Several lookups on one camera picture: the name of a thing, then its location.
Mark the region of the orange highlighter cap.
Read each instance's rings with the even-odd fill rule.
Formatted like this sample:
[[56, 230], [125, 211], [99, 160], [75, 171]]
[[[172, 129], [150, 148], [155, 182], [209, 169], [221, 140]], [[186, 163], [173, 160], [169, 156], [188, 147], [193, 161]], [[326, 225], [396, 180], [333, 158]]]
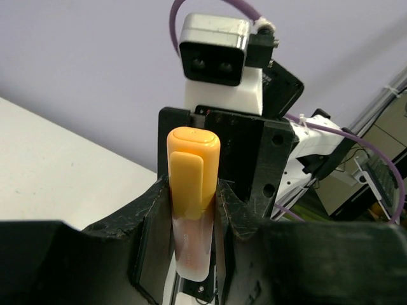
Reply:
[[208, 130], [182, 126], [167, 136], [172, 209], [176, 217], [201, 218], [216, 191], [221, 143]]

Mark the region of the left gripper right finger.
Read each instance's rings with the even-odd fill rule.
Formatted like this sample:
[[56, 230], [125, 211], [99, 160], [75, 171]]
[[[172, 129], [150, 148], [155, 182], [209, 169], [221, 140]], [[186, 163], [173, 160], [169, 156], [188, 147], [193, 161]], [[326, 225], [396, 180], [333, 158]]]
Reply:
[[405, 304], [406, 231], [369, 222], [275, 222], [220, 180], [221, 304]]

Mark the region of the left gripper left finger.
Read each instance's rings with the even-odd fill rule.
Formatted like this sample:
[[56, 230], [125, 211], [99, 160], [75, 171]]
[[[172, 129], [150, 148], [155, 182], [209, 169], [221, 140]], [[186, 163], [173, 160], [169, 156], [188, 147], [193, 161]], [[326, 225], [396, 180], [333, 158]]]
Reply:
[[2, 304], [161, 304], [170, 261], [169, 180], [79, 231], [1, 223]]

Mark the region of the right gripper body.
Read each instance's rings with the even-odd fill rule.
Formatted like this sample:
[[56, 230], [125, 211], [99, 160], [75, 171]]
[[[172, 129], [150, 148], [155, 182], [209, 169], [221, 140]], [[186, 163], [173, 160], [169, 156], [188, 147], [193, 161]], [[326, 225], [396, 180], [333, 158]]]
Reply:
[[158, 114], [158, 176], [168, 173], [168, 133], [180, 126], [203, 128], [221, 141], [218, 177], [234, 194], [263, 217], [286, 212], [285, 202], [296, 196], [287, 164], [298, 138], [283, 116], [303, 90], [296, 76], [273, 62], [263, 72], [262, 116], [219, 106], [198, 105], [190, 111], [164, 107]]

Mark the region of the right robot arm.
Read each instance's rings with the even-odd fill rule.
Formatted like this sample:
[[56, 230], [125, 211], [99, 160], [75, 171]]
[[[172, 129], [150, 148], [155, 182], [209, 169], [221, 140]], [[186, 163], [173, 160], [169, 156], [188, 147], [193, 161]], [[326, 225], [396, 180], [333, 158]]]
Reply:
[[260, 113], [263, 90], [278, 90], [272, 70], [245, 67], [238, 86], [188, 81], [187, 107], [158, 115], [158, 174], [168, 170], [168, 133], [194, 126], [220, 140], [217, 176], [264, 217], [279, 220], [316, 180], [327, 177], [351, 143], [317, 110], [303, 124]]

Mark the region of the orange highlighter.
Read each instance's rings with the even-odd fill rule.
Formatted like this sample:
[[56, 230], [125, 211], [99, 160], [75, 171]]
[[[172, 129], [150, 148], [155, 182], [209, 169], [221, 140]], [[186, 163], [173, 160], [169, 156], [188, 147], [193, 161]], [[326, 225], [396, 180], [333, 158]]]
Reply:
[[201, 282], [209, 274], [214, 207], [196, 220], [172, 218], [176, 271], [181, 278]]

